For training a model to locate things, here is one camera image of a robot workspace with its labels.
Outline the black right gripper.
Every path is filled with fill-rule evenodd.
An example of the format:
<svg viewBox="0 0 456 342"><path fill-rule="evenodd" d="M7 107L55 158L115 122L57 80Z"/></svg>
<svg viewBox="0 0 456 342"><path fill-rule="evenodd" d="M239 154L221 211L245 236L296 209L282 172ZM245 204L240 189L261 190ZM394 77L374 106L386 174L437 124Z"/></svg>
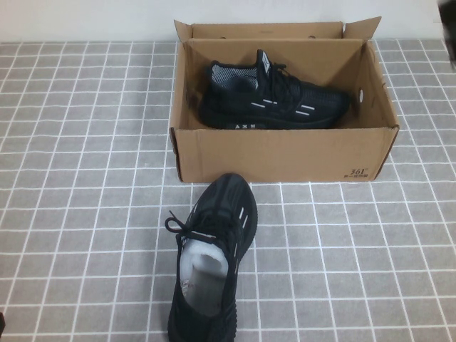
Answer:
<svg viewBox="0 0 456 342"><path fill-rule="evenodd" d="M456 26L456 1L439 1L439 15L442 22L445 44L448 49L450 62L455 68L455 26Z"/></svg>

